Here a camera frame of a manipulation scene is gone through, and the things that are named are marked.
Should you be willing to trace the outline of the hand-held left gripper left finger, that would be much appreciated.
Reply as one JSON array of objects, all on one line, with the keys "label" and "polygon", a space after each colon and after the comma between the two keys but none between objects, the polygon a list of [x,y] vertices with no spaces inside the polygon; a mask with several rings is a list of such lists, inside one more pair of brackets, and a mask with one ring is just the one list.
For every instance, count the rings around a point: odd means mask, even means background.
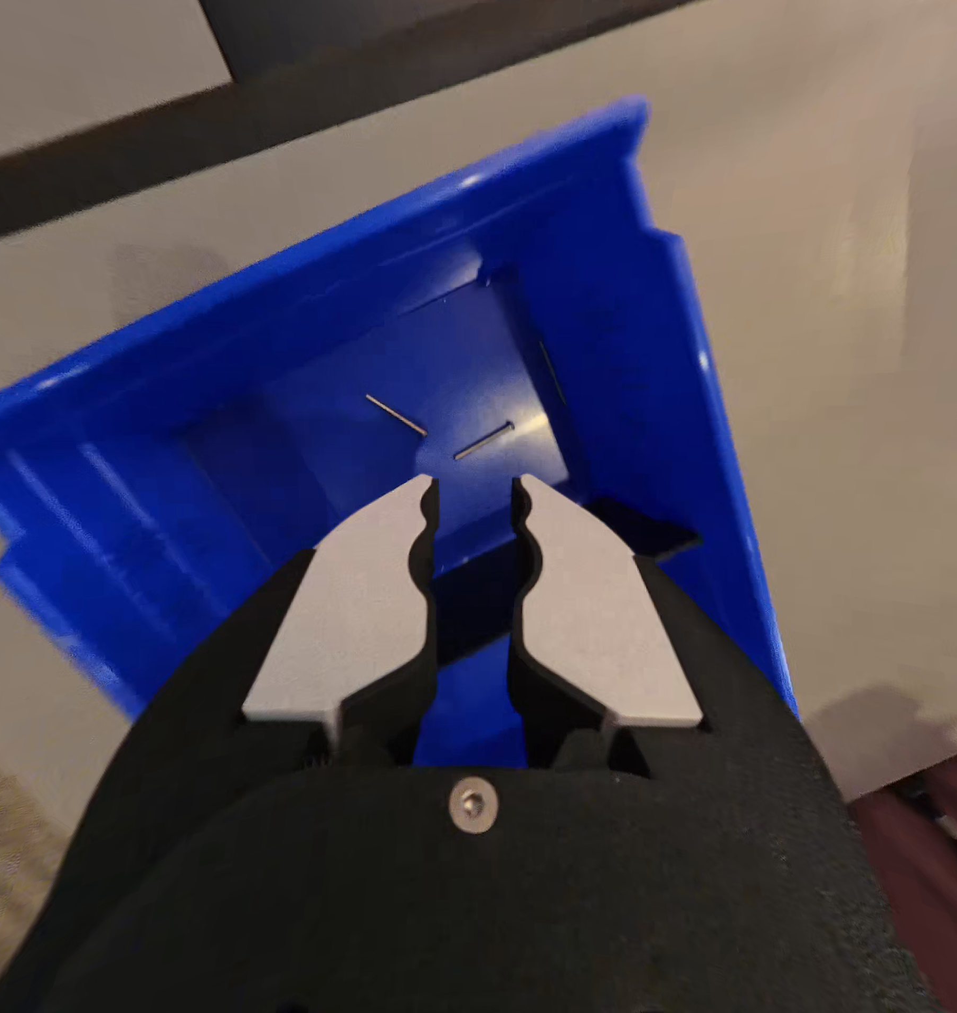
[{"label": "hand-held left gripper left finger", "polygon": [[314,549],[243,702],[251,721],[319,722],[331,744],[414,725],[434,698],[430,592],[438,480],[409,479]]}]

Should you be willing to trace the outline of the black bin divider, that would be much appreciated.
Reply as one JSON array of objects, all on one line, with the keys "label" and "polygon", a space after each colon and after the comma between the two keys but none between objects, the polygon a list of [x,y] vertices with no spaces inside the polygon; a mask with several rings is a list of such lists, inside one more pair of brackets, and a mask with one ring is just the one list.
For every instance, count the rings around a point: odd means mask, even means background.
[{"label": "black bin divider", "polygon": [[[684,525],[660,521],[618,500],[599,498],[585,510],[624,540],[636,555],[653,560],[669,558],[694,547],[699,536]],[[438,668],[479,652],[507,636],[513,627],[515,602],[526,580],[519,561],[516,535],[505,542],[435,576]]]}]

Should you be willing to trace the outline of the person in maroon shirt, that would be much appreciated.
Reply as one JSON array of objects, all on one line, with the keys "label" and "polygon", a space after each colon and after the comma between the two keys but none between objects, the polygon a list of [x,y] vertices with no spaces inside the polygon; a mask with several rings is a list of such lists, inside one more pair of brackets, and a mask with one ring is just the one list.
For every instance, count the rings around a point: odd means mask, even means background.
[{"label": "person in maroon shirt", "polygon": [[850,812],[902,944],[957,1012],[957,755],[859,797]]}]

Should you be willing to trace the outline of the blue divided plastic bin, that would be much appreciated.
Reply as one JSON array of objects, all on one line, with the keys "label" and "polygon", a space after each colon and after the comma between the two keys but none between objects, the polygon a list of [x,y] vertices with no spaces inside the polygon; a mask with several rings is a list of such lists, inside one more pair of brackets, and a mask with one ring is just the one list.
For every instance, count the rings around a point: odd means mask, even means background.
[{"label": "blue divided plastic bin", "polygon": [[[531,473],[694,531],[662,570],[797,713],[688,254],[638,171],[648,122],[630,96],[537,133],[1,390],[1,585],[135,720],[358,508],[437,479],[438,576],[507,540]],[[506,665],[504,636],[441,668],[415,764],[525,765]]]}]

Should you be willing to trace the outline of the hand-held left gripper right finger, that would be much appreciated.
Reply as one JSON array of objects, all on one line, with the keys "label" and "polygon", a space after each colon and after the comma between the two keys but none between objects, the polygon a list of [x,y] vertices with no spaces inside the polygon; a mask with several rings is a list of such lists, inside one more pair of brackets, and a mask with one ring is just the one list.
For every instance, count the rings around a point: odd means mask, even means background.
[{"label": "hand-held left gripper right finger", "polygon": [[532,474],[513,486],[530,553],[510,635],[510,700],[527,722],[613,733],[703,720],[632,549]]}]

